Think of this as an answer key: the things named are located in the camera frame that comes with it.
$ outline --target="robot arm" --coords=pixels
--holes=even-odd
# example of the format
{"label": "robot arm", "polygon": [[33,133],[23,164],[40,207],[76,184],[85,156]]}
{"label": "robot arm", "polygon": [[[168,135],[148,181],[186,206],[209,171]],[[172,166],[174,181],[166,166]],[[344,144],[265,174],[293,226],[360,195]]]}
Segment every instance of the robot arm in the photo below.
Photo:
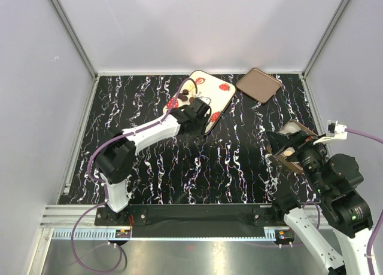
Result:
{"label": "robot arm", "polygon": [[353,157],[336,154],[327,161],[325,159],[327,151],[323,143],[346,139],[345,128],[337,122],[329,122],[328,132],[320,137],[308,135],[303,130],[289,135],[266,132],[273,154],[282,154],[287,148],[293,148],[294,153],[287,157],[287,161],[302,165],[310,186],[321,200],[322,213],[333,227],[344,256],[337,254],[305,220],[303,210],[299,204],[291,204],[293,200],[289,195],[286,195],[287,200],[284,198],[273,203],[273,208],[276,216],[283,218],[302,239],[323,274],[369,274],[365,254],[372,233],[372,216],[368,204],[355,190],[362,183],[363,176]]}
{"label": "robot arm", "polygon": [[108,145],[96,157],[95,163],[101,178],[106,182],[108,208],[111,213],[121,212],[129,203],[126,197],[126,181],[132,170],[135,156],[144,148],[176,135],[202,135],[209,120],[211,110],[200,98],[183,110],[175,108],[163,120],[154,121],[132,129],[112,133],[112,137],[125,135],[123,139]]}

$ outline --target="brown object on cutting board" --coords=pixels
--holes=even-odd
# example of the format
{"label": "brown object on cutting board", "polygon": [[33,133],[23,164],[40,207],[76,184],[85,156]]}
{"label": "brown object on cutting board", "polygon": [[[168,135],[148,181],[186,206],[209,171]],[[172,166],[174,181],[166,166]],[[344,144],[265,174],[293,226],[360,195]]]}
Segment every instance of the brown object on cutting board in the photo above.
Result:
{"label": "brown object on cutting board", "polygon": [[281,82],[260,69],[252,68],[239,80],[236,87],[254,100],[266,103],[281,87]]}
{"label": "brown object on cutting board", "polygon": [[[290,120],[288,121],[287,124],[285,124],[283,126],[283,128],[280,130],[280,131],[283,131],[283,129],[289,124],[289,123],[295,123],[299,129],[301,130],[304,130],[306,131],[309,135],[313,135],[313,136],[316,136],[317,134],[315,134],[312,130],[309,130],[307,127],[305,127],[303,124],[297,122],[296,120]],[[270,147],[270,144],[267,145],[266,147],[266,150],[271,154],[271,147]],[[301,167],[301,165],[299,163],[294,163],[294,162],[290,162],[290,161],[287,161],[286,160],[286,156],[284,155],[284,153],[280,154],[280,155],[276,155],[275,156],[276,159],[281,163],[283,164],[285,167],[287,167],[288,169],[292,170],[293,172],[295,172],[297,175],[300,175],[303,173],[303,168]]]}

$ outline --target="wall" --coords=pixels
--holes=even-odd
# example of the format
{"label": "wall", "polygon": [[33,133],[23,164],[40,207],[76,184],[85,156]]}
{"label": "wall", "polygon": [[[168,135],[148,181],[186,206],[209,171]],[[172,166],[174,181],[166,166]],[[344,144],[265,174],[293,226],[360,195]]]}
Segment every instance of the wall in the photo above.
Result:
{"label": "wall", "polygon": [[[383,0],[352,0],[318,62],[309,74],[321,118],[383,138]],[[364,182],[358,192],[370,204],[374,223],[383,208],[383,146],[348,135],[333,153],[354,156]],[[383,230],[374,245],[383,271]]]}
{"label": "wall", "polygon": [[0,270],[26,274],[91,79],[48,0],[0,0]]}
{"label": "wall", "polygon": [[60,0],[98,72],[302,71],[341,0]]}

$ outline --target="strawberry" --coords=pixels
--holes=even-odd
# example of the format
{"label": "strawberry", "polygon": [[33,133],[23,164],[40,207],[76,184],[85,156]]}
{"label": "strawberry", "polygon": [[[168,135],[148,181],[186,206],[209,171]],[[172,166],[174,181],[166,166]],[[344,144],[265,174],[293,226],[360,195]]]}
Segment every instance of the strawberry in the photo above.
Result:
{"label": "strawberry", "polygon": [[223,91],[230,91],[230,86],[228,84],[222,84],[220,85],[220,89]]}
{"label": "strawberry", "polygon": [[205,81],[206,81],[205,78],[197,78],[197,79],[196,79],[196,84],[197,84],[197,85],[201,85],[201,84],[203,84]]}
{"label": "strawberry", "polygon": [[220,112],[215,112],[211,115],[210,122],[214,123],[220,117]]}
{"label": "strawberry", "polygon": [[175,101],[174,103],[174,106],[173,108],[177,108],[178,107],[178,100],[174,99],[173,97],[170,99],[170,101],[166,104],[166,106],[168,107],[168,109],[170,109],[170,107],[172,106],[173,102]]}

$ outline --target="black marble table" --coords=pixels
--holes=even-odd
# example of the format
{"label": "black marble table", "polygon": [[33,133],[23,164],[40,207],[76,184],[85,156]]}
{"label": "black marble table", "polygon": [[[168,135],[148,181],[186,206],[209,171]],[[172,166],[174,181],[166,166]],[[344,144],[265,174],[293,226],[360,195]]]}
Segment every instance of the black marble table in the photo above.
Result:
{"label": "black marble table", "polygon": [[[301,201],[315,194],[304,175],[296,176],[267,154],[266,130],[295,119],[316,132],[308,100],[296,74],[274,75],[277,94],[261,105],[237,91],[213,131],[191,139],[177,136],[141,151],[129,176],[131,203],[270,203],[294,192]],[[110,127],[126,129],[162,115],[165,103],[186,75],[101,77],[68,195],[60,204],[94,204],[104,198],[86,179],[86,164],[108,138]],[[216,75],[236,84],[243,75]]]}

